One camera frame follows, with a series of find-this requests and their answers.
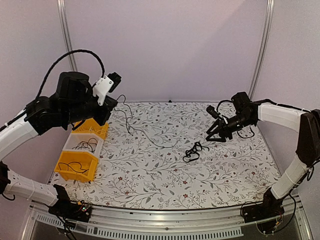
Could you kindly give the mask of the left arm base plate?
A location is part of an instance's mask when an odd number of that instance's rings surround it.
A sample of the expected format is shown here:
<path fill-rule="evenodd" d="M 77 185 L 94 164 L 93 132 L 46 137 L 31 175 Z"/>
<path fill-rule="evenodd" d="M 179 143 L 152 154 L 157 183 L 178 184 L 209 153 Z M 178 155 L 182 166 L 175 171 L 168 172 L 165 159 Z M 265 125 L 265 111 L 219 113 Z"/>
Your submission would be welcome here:
<path fill-rule="evenodd" d="M 92 214 L 92 206 L 91 203 L 83 201 L 57 201 L 55 205 L 48 207 L 48 212 L 62 219 L 88 223 Z"/>

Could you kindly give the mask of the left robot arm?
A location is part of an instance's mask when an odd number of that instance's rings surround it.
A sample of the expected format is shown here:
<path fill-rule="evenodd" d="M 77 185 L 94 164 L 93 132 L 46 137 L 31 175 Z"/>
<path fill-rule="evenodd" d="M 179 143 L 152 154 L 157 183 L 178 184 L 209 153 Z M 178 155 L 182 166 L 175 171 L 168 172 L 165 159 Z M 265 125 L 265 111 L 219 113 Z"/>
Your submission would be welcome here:
<path fill-rule="evenodd" d="M 105 74 L 105 67 L 97 54 L 77 49 L 59 57 L 49 72 L 65 57 L 75 53 L 92 55 L 100 64 L 101 77 L 90 84 L 89 76 L 77 71 L 65 71 L 59 75 L 55 93 L 50 97 L 37 93 L 12 120 L 0 128 L 0 157 L 3 159 L 25 142 L 41 136 L 52 128 L 77 129 L 87 119 L 94 119 L 103 126 L 110 118 L 117 101 L 108 96 L 122 78 L 116 73 Z M 0 164 L 0 193 L 20 196 L 56 209 L 63 217 L 74 213 L 75 204 L 60 185 L 41 184 L 32 179 L 15 176 L 4 163 Z"/>

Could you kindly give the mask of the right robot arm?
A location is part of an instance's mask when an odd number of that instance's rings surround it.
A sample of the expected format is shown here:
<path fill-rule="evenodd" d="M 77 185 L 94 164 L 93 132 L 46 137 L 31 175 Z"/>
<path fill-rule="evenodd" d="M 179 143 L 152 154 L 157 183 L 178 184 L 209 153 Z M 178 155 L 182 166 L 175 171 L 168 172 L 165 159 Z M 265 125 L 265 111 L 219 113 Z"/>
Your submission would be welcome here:
<path fill-rule="evenodd" d="M 276 103 L 271 99 L 251 100 L 246 92 L 238 92 L 229 100 L 235 114 L 226 117 L 218 107 L 209 105 L 207 113 L 214 123 L 207 130 L 208 142 L 221 142 L 245 127 L 260 124 L 262 134 L 273 156 L 284 157 L 276 162 L 281 177 L 266 190 L 256 212 L 269 218 L 281 208 L 283 200 L 307 176 L 311 176 L 320 161 L 320 111 Z"/>

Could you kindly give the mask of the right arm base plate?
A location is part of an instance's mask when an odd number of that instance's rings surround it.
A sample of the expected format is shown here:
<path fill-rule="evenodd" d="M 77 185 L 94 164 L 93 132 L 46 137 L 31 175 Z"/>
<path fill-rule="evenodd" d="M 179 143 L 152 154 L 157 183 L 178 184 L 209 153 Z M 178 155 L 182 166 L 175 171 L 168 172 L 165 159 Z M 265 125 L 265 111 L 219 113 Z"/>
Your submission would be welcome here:
<path fill-rule="evenodd" d="M 240 215 L 245 223 L 273 218 L 284 213 L 285 210 L 281 204 L 276 207 L 263 207 L 262 203 L 246 201 L 240 207 Z"/>

